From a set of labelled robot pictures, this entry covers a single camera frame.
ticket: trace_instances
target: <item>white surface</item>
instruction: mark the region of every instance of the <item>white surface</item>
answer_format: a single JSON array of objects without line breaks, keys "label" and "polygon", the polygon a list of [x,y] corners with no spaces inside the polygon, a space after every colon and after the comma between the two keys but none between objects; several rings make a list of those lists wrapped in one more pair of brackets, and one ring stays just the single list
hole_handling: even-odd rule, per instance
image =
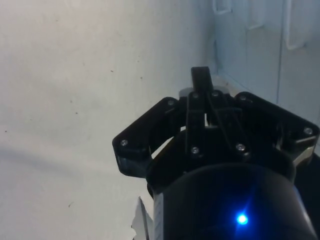
[{"label": "white surface", "polygon": [[207,0],[0,0],[0,239],[131,240],[112,138],[204,64]]}]

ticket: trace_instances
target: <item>blue light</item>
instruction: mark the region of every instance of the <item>blue light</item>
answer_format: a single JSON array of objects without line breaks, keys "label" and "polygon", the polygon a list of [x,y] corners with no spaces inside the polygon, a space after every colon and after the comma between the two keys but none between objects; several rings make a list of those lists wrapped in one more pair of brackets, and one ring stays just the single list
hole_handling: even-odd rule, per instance
[{"label": "blue light", "polygon": [[248,218],[246,215],[241,214],[237,217],[236,221],[238,222],[238,224],[245,225],[248,223]]}]

